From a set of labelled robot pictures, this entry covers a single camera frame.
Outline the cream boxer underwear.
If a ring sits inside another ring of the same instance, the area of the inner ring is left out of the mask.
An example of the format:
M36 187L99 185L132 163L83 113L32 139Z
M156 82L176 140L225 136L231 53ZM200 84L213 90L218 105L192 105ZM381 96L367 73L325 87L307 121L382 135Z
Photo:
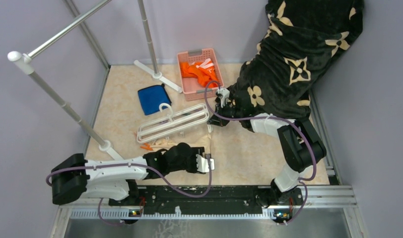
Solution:
M175 142L173 140L158 139L151 143L149 146L151 149L170 149L173 146L178 145L180 142ZM199 138L196 142L185 142L190 147L202 147L205 154L211 153L211 135L205 135Z

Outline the white plastic clip hanger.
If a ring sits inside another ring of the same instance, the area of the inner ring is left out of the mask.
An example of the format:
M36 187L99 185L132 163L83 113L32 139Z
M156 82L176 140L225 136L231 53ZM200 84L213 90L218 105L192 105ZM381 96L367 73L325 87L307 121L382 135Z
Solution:
M207 105L197 104L181 111L173 111L171 105L162 103L159 110L167 114L158 119L146 121L136 131L136 141L145 144L171 134L182 132L200 124L207 123L210 115Z

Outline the orange clothes peg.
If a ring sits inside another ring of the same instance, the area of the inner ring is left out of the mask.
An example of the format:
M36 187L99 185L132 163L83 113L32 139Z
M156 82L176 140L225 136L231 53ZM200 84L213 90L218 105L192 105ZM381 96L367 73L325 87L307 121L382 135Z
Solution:
M141 149L147 150L147 151L153 151L153 148L149 143L144 143L140 146Z

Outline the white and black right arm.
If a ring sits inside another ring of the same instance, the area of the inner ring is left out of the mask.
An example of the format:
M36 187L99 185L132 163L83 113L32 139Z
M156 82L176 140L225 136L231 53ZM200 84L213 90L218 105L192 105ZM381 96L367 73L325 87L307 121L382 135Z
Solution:
M290 198L290 190L300 180L313 180L317 163L327 155L327 149L308 118L281 119L262 113L248 118L218 116L221 108L207 121L210 125L226 126L231 120L244 122L254 133L278 138L286 161L282 171L272 180L270 197L276 204Z

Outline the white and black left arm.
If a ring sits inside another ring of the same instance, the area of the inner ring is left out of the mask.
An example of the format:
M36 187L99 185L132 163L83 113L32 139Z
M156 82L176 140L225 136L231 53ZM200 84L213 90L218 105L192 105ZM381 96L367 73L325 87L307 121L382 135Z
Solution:
M172 172L211 174L214 159L203 147L179 143L143 156L111 161L87 160L77 153L54 167L46 177L52 202L65 205L80 198L107 198L134 205L139 201L137 180L166 179Z

